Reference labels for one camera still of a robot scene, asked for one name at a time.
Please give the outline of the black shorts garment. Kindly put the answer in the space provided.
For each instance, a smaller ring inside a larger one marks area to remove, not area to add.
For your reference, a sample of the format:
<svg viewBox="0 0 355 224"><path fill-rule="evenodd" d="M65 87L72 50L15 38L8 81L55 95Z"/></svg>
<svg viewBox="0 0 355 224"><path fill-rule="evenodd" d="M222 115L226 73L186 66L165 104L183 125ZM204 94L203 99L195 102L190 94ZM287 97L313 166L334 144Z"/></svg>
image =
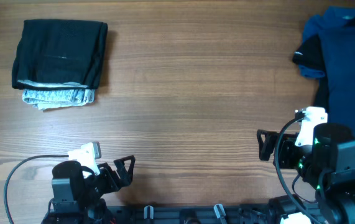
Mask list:
<svg viewBox="0 0 355 224"><path fill-rule="evenodd" d="M12 87L69 90L99 87L108 25L100 21L24 21L12 66Z"/></svg>

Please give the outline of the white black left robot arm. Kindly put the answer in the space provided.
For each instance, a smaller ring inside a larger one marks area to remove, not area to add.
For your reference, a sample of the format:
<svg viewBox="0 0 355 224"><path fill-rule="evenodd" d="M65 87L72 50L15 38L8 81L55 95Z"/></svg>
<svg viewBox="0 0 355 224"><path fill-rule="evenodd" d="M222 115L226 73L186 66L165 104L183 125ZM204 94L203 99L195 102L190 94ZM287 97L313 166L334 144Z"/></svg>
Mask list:
<svg viewBox="0 0 355 224"><path fill-rule="evenodd" d="M131 185L134 156L114 161L115 169L108 163L85 166L78 161L65 161L52 170L53 199L42 223L117 223L108 209L103 195Z"/></svg>

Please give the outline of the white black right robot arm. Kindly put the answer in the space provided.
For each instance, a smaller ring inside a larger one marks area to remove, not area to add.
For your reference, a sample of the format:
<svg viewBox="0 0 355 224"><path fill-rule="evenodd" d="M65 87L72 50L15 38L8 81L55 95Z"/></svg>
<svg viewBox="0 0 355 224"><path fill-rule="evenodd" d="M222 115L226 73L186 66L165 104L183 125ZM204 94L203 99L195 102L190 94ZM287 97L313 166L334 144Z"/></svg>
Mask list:
<svg viewBox="0 0 355 224"><path fill-rule="evenodd" d="M277 171L295 170L315 190L318 222L355 223L355 137L343 125L317 124L310 145L297 146L298 134L258 130L259 158L274 158Z"/></svg>

